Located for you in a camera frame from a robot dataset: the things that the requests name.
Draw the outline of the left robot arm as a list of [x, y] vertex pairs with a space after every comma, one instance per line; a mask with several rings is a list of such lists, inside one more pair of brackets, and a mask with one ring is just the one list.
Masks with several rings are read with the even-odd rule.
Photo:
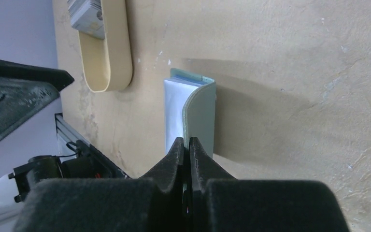
[[[0, 143], [74, 82], [65, 70], [0, 60]], [[14, 172], [0, 177], [0, 225], [14, 218], [29, 191]]]

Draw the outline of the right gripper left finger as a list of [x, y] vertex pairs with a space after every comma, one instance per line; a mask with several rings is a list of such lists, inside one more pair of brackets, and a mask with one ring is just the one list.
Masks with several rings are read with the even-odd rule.
[[182, 232], [184, 141], [137, 179], [47, 179], [28, 194], [15, 232]]

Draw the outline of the green card holder wallet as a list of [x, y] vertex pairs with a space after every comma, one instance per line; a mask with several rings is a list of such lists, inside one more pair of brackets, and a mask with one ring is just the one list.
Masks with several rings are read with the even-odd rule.
[[197, 137], [207, 155], [214, 155], [216, 82], [201, 74], [171, 68], [164, 80], [165, 152], [177, 137]]

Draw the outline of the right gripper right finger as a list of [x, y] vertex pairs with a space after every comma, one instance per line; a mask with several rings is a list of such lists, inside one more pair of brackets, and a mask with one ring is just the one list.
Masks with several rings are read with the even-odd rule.
[[195, 232], [346, 232], [327, 185], [310, 180], [239, 180], [189, 142]]

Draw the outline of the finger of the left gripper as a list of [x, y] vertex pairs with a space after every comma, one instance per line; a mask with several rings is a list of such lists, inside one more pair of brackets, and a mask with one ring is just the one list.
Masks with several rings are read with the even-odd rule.
[[47, 82], [0, 77], [0, 141], [59, 97]]
[[0, 77], [47, 82], [59, 92], [74, 82], [74, 78], [65, 70], [25, 65], [0, 60]]

